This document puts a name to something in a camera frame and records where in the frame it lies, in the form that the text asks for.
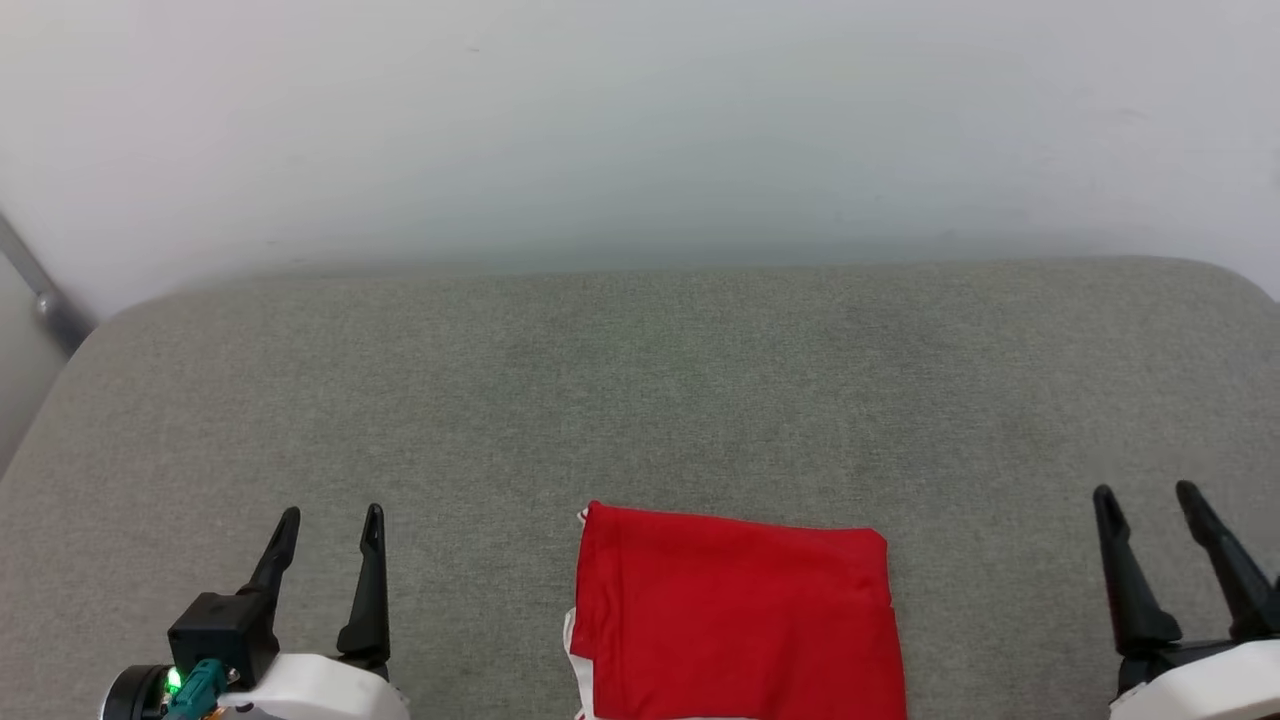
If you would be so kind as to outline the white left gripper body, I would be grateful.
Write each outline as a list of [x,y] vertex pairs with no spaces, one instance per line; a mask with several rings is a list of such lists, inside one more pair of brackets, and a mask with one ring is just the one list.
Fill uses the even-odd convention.
[[316,653],[276,656],[248,691],[220,696],[221,719],[408,719],[384,676]]

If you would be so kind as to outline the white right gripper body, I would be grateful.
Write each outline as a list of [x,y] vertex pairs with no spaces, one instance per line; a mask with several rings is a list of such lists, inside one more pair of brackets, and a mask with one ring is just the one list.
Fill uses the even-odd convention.
[[1279,639],[1170,646],[1121,661],[1111,719],[1276,719]]

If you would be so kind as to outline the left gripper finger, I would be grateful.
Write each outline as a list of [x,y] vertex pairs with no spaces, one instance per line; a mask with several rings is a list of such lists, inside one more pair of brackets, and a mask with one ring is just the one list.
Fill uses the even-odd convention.
[[385,532],[381,505],[370,503],[358,542],[362,560],[355,597],[335,643],[339,661],[362,670],[385,670],[390,659]]
[[278,601],[283,577],[294,559],[300,524],[301,511],[297,506],[291,506],[282,514],[250,580],[243,585],[243,594],[260,594],[273,603]]

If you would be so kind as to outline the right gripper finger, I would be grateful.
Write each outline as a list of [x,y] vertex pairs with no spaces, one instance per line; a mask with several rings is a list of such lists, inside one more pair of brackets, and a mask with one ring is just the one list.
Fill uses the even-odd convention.
[[1178,502],[1196,543],[1204,550],[1231,616],[1230,638],[1262,641],[1279,634],[1279,591],[1236,536],[1220,519],[1199,487],[1176,483]]
[[1130,659],[1174,647],[1181,641],[1181,628],[1156,600],[1132,548],[1132,528],[1110,486],[1096,487],[1092,503],[1115,650]]

